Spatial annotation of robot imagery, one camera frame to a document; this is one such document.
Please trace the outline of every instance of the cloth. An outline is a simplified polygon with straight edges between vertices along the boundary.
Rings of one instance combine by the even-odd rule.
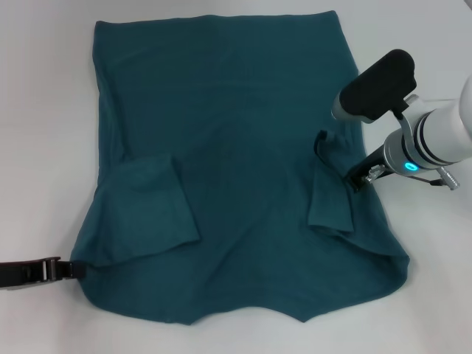
[[[97,22],[93,59],[100,172],[72,259],[94,305],[307,321],[405,282],[374,189],[342,180],[365,155],[330,115],[358,73],[335,12]]]

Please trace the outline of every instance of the white table surface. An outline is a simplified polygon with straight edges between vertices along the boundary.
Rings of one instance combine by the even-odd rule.
[[[416,93],[457,97],[472,72],[462,0],[0,0],[0,260],[67,258],[97,177],[94,23],[336,10],[359,69],[394,48]],[[367,150],[397,128],[365,127]],[[460,190],[390,176],[376,187],[412,257],[395,294],[303,324],[247,308],[186,327],[93,308],[74,280],[0,291],[0,353],[472,353],[472,160]]]

